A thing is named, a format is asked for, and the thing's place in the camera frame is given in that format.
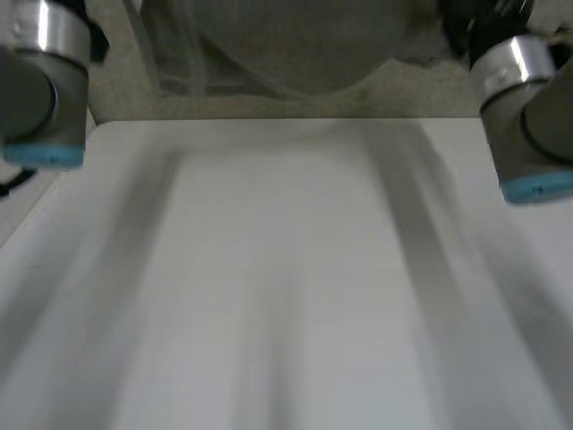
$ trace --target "blue ring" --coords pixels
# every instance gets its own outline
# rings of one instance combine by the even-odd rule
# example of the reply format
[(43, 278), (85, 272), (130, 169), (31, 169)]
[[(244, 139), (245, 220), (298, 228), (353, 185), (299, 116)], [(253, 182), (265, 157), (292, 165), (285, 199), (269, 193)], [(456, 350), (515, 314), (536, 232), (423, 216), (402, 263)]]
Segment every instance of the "blue ring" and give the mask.
[(6, 162), (22, 168), (78, 168), (83, 164), (84, 147), (13, 143), (3, 147)]
[(513, 204), (548, 202), (573, 195), (573, 172), (520, 177), (501, 184), (505, 200)]

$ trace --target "gray carpet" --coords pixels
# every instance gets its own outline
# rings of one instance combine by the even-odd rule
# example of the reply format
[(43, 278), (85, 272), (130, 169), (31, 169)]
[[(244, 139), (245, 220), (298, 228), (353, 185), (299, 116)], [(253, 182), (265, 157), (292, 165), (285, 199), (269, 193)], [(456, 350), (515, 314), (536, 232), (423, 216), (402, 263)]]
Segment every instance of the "gray carpet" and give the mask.
[[(137, 119), (264, 117), (469, 117), (478, 114), (466, 67), (442, 61), (427, 69), (389, 60), (349, 88), (304, 101), (265, 97), (165, 96), (145, 29), (130, 4), (88, 0), (111, 51), (90, 71), (90, 107), (99, 122)], [(532, 23), (573, 24), (573, 2), (539, 0)]]

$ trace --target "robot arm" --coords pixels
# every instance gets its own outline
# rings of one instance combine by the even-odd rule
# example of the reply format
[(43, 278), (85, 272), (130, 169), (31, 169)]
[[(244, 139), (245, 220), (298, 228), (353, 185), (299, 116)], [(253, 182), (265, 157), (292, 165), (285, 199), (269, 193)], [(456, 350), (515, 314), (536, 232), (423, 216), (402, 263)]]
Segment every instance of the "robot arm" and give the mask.
[(469, 54), (505, 199), (572, 195), (573, 61), (557, 71), (545, 39), (510, 17), (475, 30)]
[(83, 162), (90, 59), (108, 44), (80, 2), (18, 2), (0, 48), (2, 156), (26, 169)]

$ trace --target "silver metal ring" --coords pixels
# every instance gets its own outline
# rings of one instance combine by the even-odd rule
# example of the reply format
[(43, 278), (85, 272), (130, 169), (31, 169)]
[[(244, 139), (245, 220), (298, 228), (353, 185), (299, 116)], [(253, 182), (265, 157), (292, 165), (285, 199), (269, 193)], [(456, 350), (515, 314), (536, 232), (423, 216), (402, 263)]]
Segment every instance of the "silver metal ring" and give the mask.
[(13, 9), (10, 46), (55, 54), (86, 70), (90, 65), (90, 29), (60, 4), (20, 2)]
[(536, 36), (517, 36), (490, 49), (472, 68), (471, 77), (482, 105), (515, 85), (550, 80), (555, 65), (549, 48)]

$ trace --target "white table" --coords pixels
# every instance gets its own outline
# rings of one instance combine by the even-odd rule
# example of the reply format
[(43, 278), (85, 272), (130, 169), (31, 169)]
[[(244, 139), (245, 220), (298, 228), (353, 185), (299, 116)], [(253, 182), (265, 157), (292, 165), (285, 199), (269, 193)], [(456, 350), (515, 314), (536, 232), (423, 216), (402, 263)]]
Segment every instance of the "white table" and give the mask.
[(1, 427), (567, 428), (572, 214), (477, 119), (104, 125), (0, 249)]

